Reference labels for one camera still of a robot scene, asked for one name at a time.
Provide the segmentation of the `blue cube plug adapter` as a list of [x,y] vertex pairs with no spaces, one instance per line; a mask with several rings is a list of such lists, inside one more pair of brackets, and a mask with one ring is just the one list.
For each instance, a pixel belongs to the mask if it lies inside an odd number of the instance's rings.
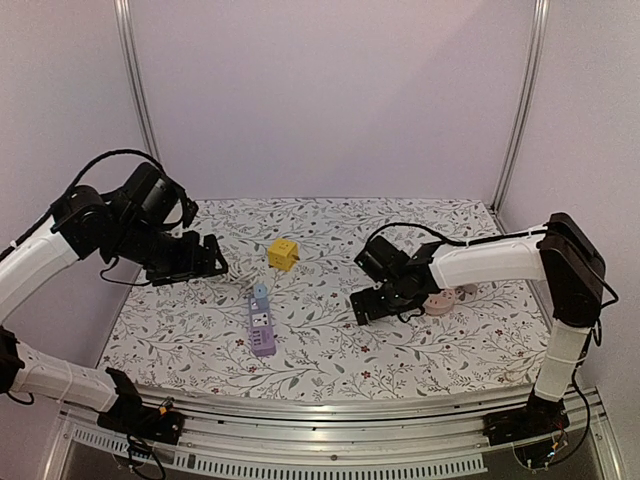
[[253,286],[252,305],[256,309],[266,309],[269,306],[268,289],[263,283]]

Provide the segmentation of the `purple power strip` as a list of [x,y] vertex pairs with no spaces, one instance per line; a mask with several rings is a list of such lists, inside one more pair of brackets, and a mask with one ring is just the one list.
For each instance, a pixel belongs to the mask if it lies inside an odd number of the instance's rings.
[[269,302],[267,298],[251,296],[248,304],[251,350],[257,357],[272,356],[276,353],[276,341]]

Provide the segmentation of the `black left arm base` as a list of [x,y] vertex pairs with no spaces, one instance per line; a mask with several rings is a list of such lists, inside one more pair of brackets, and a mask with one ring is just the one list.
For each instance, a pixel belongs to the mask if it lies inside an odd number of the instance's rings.
[[115,383],[115,403],[98,414],[101,428],[128,434],[136,439],[177,445],[182,434],[185,416],[174,408],[174,398],[166,397],[159,406],[145,406],[134,383],[122,371],[107,368]]

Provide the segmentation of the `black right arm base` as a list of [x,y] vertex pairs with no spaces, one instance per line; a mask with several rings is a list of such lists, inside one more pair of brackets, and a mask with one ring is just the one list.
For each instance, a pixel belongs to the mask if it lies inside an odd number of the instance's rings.
[[551,434],[569,425],[562,400],[551,402],[531,394],[522,407],[484,415],[482,435],[495,446]]

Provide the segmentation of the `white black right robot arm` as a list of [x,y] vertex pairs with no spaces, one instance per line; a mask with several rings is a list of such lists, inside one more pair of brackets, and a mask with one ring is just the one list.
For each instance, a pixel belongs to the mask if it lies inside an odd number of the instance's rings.
[[605,279],[603,257],[566,213],[524,231],[471,240],[427,232],[432,242],[413,254],[396,248],[381,230],[367,238],[355,263],[375,284],[349,298],[357,323],[422,311],[430,296],[463,285],[546,282],[553,305],[551,337],[516,421],[524,435],[539,435],[554,422],[589,343],[601,340],[603,309],[619,300]]

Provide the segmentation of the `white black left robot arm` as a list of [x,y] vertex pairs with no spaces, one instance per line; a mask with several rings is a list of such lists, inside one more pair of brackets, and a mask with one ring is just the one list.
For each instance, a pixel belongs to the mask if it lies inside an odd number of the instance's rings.
[[[141,158],[125,183],[100,193],[82,184],[89,169],[116,156]],[[99,254],[110,267],[122,259],[145,272],[145,284],[171,285],[225,275],[216,237],[190,230],[198,206],[151,155],[107,151],[83,167],[24,234],[1,253],[1,317],[7,319],[40,287]],[[41,395],[107,413],[128,434],[148,426],[133,382],[118,370],[87,369],[46,354],[1,331],[1,392]]]

